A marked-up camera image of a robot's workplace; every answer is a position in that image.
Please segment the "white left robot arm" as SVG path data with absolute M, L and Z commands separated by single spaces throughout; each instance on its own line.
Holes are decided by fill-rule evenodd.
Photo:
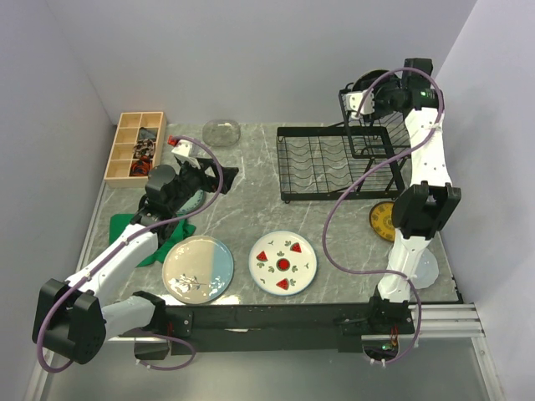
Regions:
M 50 279 L 41 287 L 32 340 L 38 362 L 52 373 L 44 358 L 50 350 L 69 363 L 86 364 L 110 338 L 140 329 L 163 337 L 169 332 L 165 301 L 144 291 L 109 306 L 109 294 L 171 237 L 181 221 L 178 211 L 199 190 L 226 194 L 238 175 L 237 167 L 200 158 L 153 168 L 139 210 L 117 240 L 88 266 L 63 281 Z

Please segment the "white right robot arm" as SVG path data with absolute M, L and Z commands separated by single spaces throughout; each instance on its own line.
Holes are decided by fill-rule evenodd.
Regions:
M 380 297 L 395 304 L 410 300 L 425 249 L 461 201 L 461 189 L 452 184 L 446 167 L 444 99 L 427 79 L 432 69 L 429 58 L 408 58 L 399 79 L 383 80 L 374 89 L 375 108 L 381 114 L 403 115 L 412 149 L 410 184 L 392 210 L 395 240 L 389 272 L 377 286 Z

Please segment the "black ceramic plate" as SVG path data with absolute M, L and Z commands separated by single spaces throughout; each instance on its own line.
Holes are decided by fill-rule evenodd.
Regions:
M 386 69 L 376 69 L 369 71 L 368 73 L 362 75 L 356 80 L 353 84 L 352 92 L 364 92 L 371 84 L 383 74 L 386 74 Z M 399 77 L 396 74 L 390 74 L 385 78 L 381 79 L 373 88 L 373 94 L 379 95 L 380 93 L 386 93 L 389 90 L 396 87 Z

